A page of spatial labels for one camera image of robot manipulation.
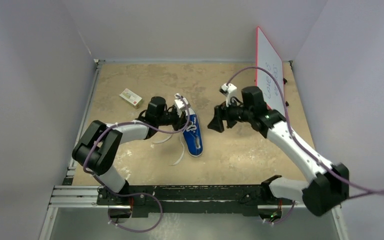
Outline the white shoelace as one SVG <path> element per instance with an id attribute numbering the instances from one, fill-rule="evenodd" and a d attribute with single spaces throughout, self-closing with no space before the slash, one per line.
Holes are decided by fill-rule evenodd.
<path id="1" fill-rule="evenodd" d="M 185 139 L 184 139 L 184 136 L 183 136 L 183 132 L 179 133 L 179 134 L 175 134 L 175 135 L 172 134 L 163 140 L 154 141 L 151 143 L 151 146 L 154 147 L 156 145 L 162 145 L 163 143 L 168 142 L 167 149 L 170 148 L 170 150 L 172 151 L 170 153 L 170 157 L 169 157 L 169 159 L 170 159 L 170 165 L 169 166 L 178 165 L 182 161 L 182 159 L 184 158 L 185 155 L 187 155 L 187 154 L 190 155 L 188 148 L 187 148 L 187 145 L 186 145 L 186 142 L 185 142 Z"/>

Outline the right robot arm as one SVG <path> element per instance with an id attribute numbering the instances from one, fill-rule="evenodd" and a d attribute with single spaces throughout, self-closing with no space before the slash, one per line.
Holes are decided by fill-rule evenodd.
<path id="1" fill-rule="evenodd" d="M 276 175 L 263 181 L 260 196 L 264 202 L 272 204 L 278 199 L 288 199 L 303 203 L 320 217 L 350 198 L 349 185 L 337 178 L 349 180 L 348 168 L 342 163 L 334 165 L 306 143 L 296 143 L 299 136 L 288 128 L 279 111 L 268 108 L 257 86 L 243 88 L 242 101 L 237 99 L 238 89 L 231 83 L 223 84 L 219 91 L 226 100 L 214 107 L 214 117 L 207 127 L 222 133 L 238 122 L 249 123 L 279 147 L 305 177 L 305 181 L 298 181 Z"/>

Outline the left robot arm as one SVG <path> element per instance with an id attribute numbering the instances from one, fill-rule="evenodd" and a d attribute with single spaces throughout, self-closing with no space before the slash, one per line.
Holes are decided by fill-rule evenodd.
<path id="1" fill-rule="evenodd" d="M 129 183 L 114 166 L 119 146 L 131 141 L 148 140 L 161 126 L 172 126 L 172 133 L 186 129 L 190 121 L 190 103 L 180 94 L 168 106 L 161 96 L 154 96 L 139 116 L 128 122 L 107 124 L 94 120 L 80 137 L 71 157 L 83 171 L 110 190 L 109 197 L 118 205 L 129 199 Z"/>

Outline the blue canvas sneaker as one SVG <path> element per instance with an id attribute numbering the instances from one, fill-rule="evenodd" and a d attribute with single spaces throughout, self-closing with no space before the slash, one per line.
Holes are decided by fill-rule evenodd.
<path id="1" fill-rule="evenodd" d="M 204 150 L 199 118 L 192 108 L 189 109 L 189 113 L 190 122 L 183 131 L 183 137 L 189 154 L 193 157 L 199 157 Z"/>

